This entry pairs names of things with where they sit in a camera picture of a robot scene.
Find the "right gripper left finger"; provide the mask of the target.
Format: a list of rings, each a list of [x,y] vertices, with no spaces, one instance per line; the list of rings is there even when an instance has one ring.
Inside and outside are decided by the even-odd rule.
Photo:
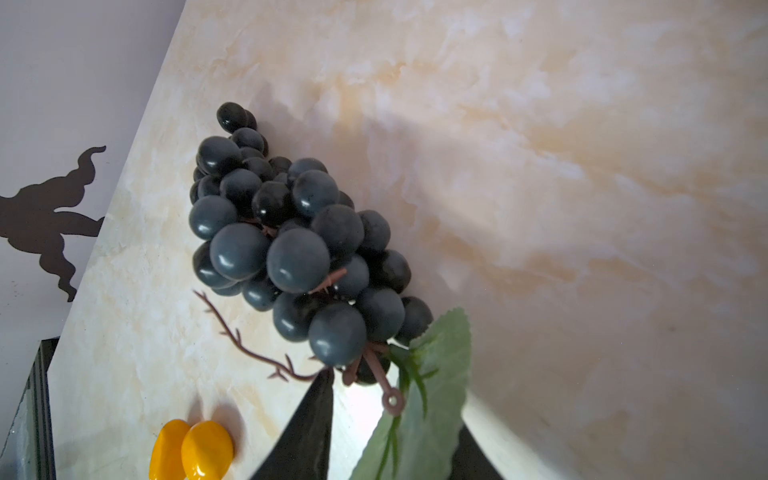
[[[332,441],[334,373],[312,382],[277,443],[252,480],[327,479]]]

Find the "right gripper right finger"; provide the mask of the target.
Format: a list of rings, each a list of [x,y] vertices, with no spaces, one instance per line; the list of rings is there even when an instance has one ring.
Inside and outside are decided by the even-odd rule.
[[[449,480],[502,480],[466,425],[459,432]]]

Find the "dark fake grape bunch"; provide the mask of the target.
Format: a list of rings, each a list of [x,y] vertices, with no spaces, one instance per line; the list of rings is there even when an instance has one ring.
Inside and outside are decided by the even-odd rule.
[[[241,296],[268,313],[287,342],[306,343],[318,371],[253,349],[275,378],[311,386],[374,386],[382,416],[353,469],[356,479],[448,479],[465,425],[471,333],[466,312],[435,316],[406,294],[412,271],[389,245],[389,222],[359,210],[325,164],[271,156],[254,114],[216,112],[222,134],[196,153],[188,217],[199,296]]]

